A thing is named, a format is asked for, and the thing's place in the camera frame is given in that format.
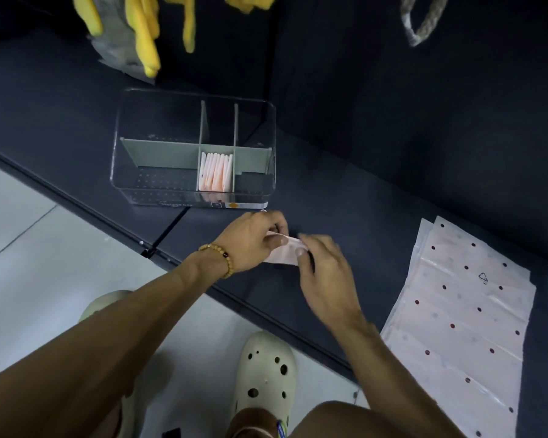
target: beaded bracelet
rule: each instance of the beaded bracelet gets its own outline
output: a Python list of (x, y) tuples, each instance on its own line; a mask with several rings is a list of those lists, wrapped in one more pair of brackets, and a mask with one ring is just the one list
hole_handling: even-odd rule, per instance
[(213, 249), (217, 250), (227, 261), (227, 273), (222, 277), (224, 280), (226, 278), (231, 277), (234, 274), (234, 262), (230, 258), (230, 254), (228, 254), (225, 250), (221, 249), (219, 246), (215, 244), (204, 244), (199, 248), (199, 250), (205, 250), (205, 249)]

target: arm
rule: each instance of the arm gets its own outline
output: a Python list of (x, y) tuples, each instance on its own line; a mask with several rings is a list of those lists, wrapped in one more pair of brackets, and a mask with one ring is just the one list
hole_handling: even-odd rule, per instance
[(463, 437), (367, 323), (350, 265), (326, 235), (301, 235), (311, 251), (299, 255), (300, 286), (308, 305), (343, 348), (371, 410), (415, 437)]
[[(287, 242), (280, 235), (264, 238), (272, 226), (288, 234), (281, 213), (247, 213), (214, 243), (241, 272)], [(87, 436), (131, 390), (181, 316), (227, 271), (217, 251), (194, 252), (1, 372), (0, 436)]]

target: hand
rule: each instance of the hand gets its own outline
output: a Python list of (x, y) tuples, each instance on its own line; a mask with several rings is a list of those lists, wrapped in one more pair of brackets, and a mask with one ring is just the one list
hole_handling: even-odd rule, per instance
[(288, 235), (288, 223), (282, 212), (245, 213), (232, 221), (213, 243), (230, 255), (235, 272), (243, 272), (256, 267), (272, 250), (288, 243), (282, 235), (266, 236), (268, 229)]
[(365, 322), (359, 305), (351, 267), (329, 235), (300, 235), (314, 258), (298, 252), (300, 287), (314, 314), (337, 336), (340, 330)]

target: clear storage box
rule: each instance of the clear storage box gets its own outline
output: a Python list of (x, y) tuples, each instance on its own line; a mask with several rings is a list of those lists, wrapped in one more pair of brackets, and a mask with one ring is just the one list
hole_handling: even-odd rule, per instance
[[(230, 193), (199, 190), (203, 152), (233, 155)], [(132, 204), (263, 209), (276, 186), (276, 109), (262, 100), (127, 89), (110, 180)]]

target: finger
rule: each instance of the finger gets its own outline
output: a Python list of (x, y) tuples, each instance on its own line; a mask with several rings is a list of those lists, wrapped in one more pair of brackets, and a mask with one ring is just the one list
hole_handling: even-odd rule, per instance
[(268, 235), (264, 237), (263, 245), (270, 252), (280, 246), (288, 244), (288, 238), (282, 235)]
[(307, 234), (299, 234), (300, 241), (304, 243), (305, 246), (308, 247), (308, 249), (313, 254), (315, 265), (317, 264), (317, 259), (324, 258), (326, 256), (329, 256), (331, 252), (329, 252), (329, 249), (327, 249), (326, 245), (323, 244), (321, 240), (318, 238), (307, 235)]
[(341, 253), (341, 250), (339, 249), (339, 246), (333, 241), (333, 238), (331, 238), (329, 235), (310, 235), (316, 239), (318, 239), (321, 243), (325, 245), (325, 247), (335, 254)]
[(311, 286), (314, 284), (314, 273), (307, 251), (303, 248), (297, 249), (296, 258), (299, 263), (300, 287)]
[(268, 212), (258, 212), (258, 216), (264, 223), (264, 229), (276, 226), (278, 228), (278, 233), (282, 235), (288, 235), (288, 223), (284, 218), (284, 215), (279, 210), (271, 210)]

